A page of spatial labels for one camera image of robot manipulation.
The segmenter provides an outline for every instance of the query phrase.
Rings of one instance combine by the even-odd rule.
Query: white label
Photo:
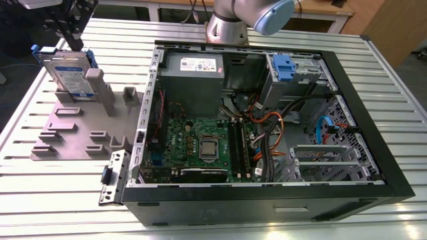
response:
[[[255,168],[255,175],[262,176],[263,175],[263,169],[262,168]]]
[[[71,95],[76,97],[92,97],[94,90],[90,82],[84,79],[84,71],[82,67],[56,66],[55,70],[60,77],[60,82],[64,84]]]
[[[217,72],[217,61],[214,58],[188,58],[180,59],[182,71]]]
[[[263,105],[257,101],[257,102],[255,102],[255,107],[257,107],[259,110],[262,110]]]
[[[338,11],[337,14],[338,14],[338,15],[349,15],[349,16],[353,15],[351,12],[345,12],[345,11]]]

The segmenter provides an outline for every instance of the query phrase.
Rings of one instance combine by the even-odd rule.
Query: motherboard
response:
[[[184,119],[168,121],[166,150],[151,153],[148,174],[156,183],[255,181],[251,174],[247,139],[253,123],[241,119]]]

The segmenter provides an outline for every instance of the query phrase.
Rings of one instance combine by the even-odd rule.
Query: green circuit board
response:
[[[222,168],[229,170],[230,183],[253,182],[253,178],[233,174],[229,143],[229,120],[180,119],[168,121],[163,168]],[[246,132],[254,131],[253,123],[246,124]],[[218,143],[218,159],[201,159],[201,141]]]

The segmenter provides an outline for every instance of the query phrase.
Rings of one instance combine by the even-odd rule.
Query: metal table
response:
[[[92,19],[83,41],[115,91],[143,91],[154,41],[205,41],[203,25]],[[0,135],[0,236],[60,239],[427,239],[427,114],[375,46],[359,36],[249,31],[250,44],[335,51],[417,196],[329,223],[144,227],[126,207],[99,207],[103,161],[32,161],[58,100],[43,69]],[[64,41],[59,48],[67,47]]]

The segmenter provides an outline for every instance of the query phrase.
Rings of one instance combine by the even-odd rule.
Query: cpu socket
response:
[[[211,164],[221,158],[219,140],[217,138],[202,138],[199,140],[199,158]]]

